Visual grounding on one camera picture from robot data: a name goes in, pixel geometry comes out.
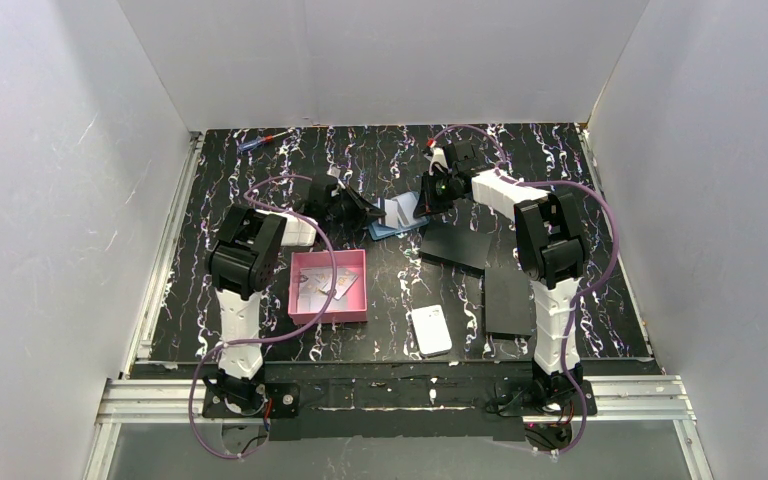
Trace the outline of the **blue leather card holder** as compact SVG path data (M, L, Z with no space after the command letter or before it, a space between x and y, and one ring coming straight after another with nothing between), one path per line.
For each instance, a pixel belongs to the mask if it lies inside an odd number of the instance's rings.
M413 217L419 198L419 193L415 191L408 191L390 199L379 198L376 206L385 212L385 216L367 227L372 239L382 240L427 225L427 217Z

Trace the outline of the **pink plastic tray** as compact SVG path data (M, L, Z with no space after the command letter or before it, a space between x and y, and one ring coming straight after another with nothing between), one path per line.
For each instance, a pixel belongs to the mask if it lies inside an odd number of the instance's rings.
M325 304L323 324L367 321L366 252L335 251L336 265L327 251L293 253L288 314L301 326L312 322Z

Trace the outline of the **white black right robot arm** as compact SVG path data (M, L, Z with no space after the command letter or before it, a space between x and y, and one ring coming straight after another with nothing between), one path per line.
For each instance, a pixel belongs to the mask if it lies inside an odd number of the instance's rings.
M440 145L430 140L422 154L429 166L421 177L415 215L443 213L460 199L503 214L514 225L517 259L534 294L532 382L512 399L492 402L492 412L500 414L513 406L567 408L582 380L572 316L588 258L582 230L574 224L579 218L574 199L479 165L468 141Z

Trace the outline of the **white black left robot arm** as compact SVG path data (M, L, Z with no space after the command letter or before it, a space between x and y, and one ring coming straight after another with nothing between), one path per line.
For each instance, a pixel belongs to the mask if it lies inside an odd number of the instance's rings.
M246 204L232 206L223 219L206 266L219 302L222 337L218 371L202 381L213 402L250 417L267 408L262 381L260 307L271 284L279 253L301 247L291 265L294 276L288 311L300 335L318 323L352 324L367 319L366 255L336 251L325 227L337 224L362 230L385 216L384 210L330 174L309 180L300 211L280 209L245 194Z

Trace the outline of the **loose VIP card in tray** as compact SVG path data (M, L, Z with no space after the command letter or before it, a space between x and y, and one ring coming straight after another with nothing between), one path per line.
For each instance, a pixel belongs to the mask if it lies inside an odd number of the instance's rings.
M328 294L324 294L319 291L319 283L322 280L324 270L303 270L298 276L298 295L303 296L315 296L315 297L327 297Z

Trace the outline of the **dark grey perforated box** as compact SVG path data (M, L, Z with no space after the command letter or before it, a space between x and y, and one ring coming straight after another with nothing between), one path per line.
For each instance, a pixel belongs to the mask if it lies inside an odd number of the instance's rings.
M423 234L419 255L424 260L483 272L491 240L490 235L469 228L432 222Z

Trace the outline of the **flat black rectangular box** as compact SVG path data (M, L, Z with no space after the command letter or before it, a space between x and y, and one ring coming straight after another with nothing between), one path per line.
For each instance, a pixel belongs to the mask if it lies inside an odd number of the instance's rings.
M485 332L503 339L531 337L536 326L531 293L529 279L520 270L488 268L483 281Z

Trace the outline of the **white small box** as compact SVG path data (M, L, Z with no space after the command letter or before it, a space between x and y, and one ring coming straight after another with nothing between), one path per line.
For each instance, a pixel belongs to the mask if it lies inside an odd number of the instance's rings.
M451 350L453 343L441 305L412 310L410 321L422 357L433 357Z

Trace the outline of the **blue red handled screwdriver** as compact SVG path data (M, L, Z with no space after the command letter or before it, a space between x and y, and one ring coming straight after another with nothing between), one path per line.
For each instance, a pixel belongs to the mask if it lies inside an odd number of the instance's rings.
M258 136L257 138L254 138L252 140L245 141L241 143L238 146L237 152L238 153L246 153L250 152L252 150L255 150L257 148L260 148L274 140L277 140L281 137L284 137L289 134L289 131L283 131L277 134L272 135L266 135L266 136Z

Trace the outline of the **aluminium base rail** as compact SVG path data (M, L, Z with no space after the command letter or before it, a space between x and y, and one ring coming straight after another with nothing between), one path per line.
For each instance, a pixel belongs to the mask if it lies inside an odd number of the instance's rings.
M105 389L88 479L708 479L677 376L597 376L586 420L500 417L476 379L330 378L245 413L184 379Z

